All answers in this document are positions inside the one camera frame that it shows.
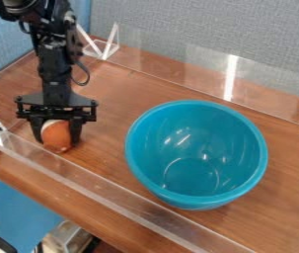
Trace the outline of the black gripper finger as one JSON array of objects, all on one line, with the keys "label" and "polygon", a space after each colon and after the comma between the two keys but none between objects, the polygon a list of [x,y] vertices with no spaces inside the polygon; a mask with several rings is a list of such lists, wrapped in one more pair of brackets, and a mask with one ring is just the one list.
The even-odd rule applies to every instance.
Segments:
[{"label": "black gripper finger", "polygon": [[43,141],[43,137],[42,137],[43,125],[45,125],[45,120],[42,118],[31,118],[31,128],[33,128],[34,136],[38,142]]},{"label": "black gripper finger", "polygon": [[77,145],[80,143],[81,134],[82,134],[82,126],[84,126],[82,119],[70,120],[70,134],[72,134],[73,145]]}]

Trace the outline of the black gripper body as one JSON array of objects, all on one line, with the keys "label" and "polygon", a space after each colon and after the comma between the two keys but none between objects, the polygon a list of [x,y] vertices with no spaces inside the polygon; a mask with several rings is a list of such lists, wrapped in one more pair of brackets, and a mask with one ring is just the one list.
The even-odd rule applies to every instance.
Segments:
[{"label": "black gripper body", "polygon": [[18,96],[15,103],[18,105],[17,116],[21,119],[97,121],[98,102],[77,94],[69,80],[45,81],[43,91]]}]

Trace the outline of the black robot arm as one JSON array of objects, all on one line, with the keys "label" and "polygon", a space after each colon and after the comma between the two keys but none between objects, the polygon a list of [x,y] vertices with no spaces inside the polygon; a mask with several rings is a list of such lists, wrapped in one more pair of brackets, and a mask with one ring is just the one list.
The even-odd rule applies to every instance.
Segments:
[{"label": "black robot arm", "polygon": [[70,142],[80,142],[82,127],[97,120],[98,102],[73,91],[73,67],[82,66],[84,43],[69,0],[0,0],[0,18],[17,22],[33,39],[39,58],[43,91],[15,98],[17,116],[31,123],[37,140],[49,120],[69,123]]}]

